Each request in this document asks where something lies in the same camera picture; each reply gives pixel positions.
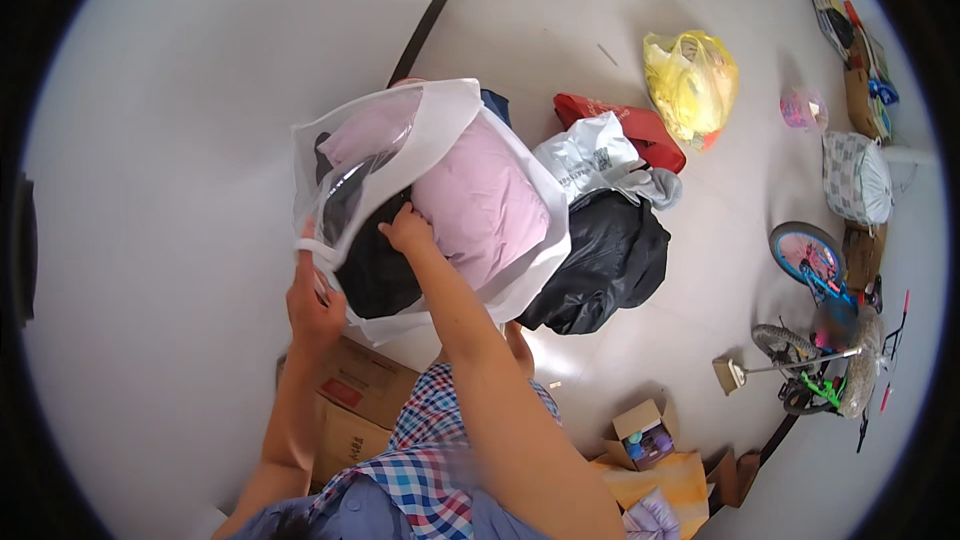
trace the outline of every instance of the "yellow plastic bag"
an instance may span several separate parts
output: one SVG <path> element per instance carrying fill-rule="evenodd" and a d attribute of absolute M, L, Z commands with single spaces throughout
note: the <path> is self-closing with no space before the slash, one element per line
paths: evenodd
<path fill-rule="evenodd" d="M 719 38 L 695 29 L 643 38 L 647 87 L 675 140 L 708 149 L 734 109 L 740 71 Z"/>

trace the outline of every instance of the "broom handle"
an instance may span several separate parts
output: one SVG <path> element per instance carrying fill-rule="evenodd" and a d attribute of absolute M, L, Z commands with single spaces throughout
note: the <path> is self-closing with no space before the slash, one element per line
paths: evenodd
<path fill-rule="evenodd" d="M 798 363 L 787 363 L 786 365 L 776 365 L 774 367 L 762 367 L 760 369 L 744 369 L 744 371 L 746 373 L 761 373 L 762 371 L 777 371 L 778 369 L 790 369 L 791 367 L 811 366 L 813 364 L 819 364 L 824 361 L 833 361 L 834 359 L 852 357 L 853 355 L 859 355 L 861 352 L 863 352 L 863 347 L 857 346 L 856 348 L 847 348 L 842 353 L 828 354 L 827 356 L 811 358 L 810 360 L 802 360 Z"/>

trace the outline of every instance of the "pink plastic container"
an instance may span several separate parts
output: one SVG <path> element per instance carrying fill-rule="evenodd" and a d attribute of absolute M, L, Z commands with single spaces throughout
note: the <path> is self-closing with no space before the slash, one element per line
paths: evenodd
<path fill-rule="evenodd" d="M 827 129 L 827 105 L 817 90 L 794 89 L 780 98 L 780 114 L 787 126 Z"/>

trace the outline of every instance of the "person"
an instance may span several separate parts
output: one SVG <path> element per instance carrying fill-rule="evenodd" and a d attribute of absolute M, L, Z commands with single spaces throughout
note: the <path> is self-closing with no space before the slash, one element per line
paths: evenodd
<path fill-rule="evenodd" d="M 308 222 L 304 234 L 313 228 Z M 519 326 L 510 324 L 504 341 L 410 203 L 379 228 L 423 290 L 442 345 L 437 360 L 417 380 L 388 450 L 306 496 L 313 376 L 339 342 L 346 298 L 300 251 L 287 292 L 293 338 L 260 461 L 213 538 L 624 538 L 606 484 L 564 435 L 549 394 L 530 379 L 533 356 Z"/>

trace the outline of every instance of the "red shopping bag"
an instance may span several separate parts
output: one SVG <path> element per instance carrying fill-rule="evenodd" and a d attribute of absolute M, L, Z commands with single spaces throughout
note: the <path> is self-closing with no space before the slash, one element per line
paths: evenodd
<path fill-rule="evenodd" d="M 597 117 L 601 113 L 612 111 L 620 120 L 624 135 L 630 139 L 640 158 L 651 167 L 663 168 L 679 174 L 687 164 L 687 155 L 680 150 L 677 142 L 670 138 L 664 121 L 654 111 L 600 102 L 567 93 L 554 96 L 553 106 L 564 128 L 570 128 L 577 120 Z"/>

